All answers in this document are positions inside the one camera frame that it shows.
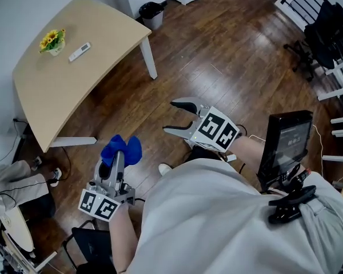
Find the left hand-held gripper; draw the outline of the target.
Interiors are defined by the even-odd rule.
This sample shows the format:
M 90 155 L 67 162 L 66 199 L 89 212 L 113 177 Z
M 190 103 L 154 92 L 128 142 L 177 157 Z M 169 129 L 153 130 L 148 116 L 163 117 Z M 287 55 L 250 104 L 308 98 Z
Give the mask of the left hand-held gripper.
M 113 187 L 99 183 L 122 182 L 124 169 L 125 157 L 122 151 L 117 151 L 115 154 L 112 167 L 99 158 L 94 170 L 94 180 L 98 182 L 90 181 L 82 190 L 78 209 L 96 219 L 110 221 L 122 204 L 134 205 L 135 189 L 128 184 L 122 183 L 117 186 L 118 191 L 116 191 Z

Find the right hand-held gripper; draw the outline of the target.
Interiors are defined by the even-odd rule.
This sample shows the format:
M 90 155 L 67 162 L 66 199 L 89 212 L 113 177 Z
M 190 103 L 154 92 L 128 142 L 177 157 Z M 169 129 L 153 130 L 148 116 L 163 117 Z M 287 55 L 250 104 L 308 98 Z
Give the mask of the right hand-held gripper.
M 197 97 L 183 97 L 170 102 L 198 116 L 186 127 L 163 126 L 171 135 L 185 139 L 191 145 L 216 152 L 226 152 L 240 133 L 240 129 L 225 114 L 215 107 L 202 107 L 202 100 Z

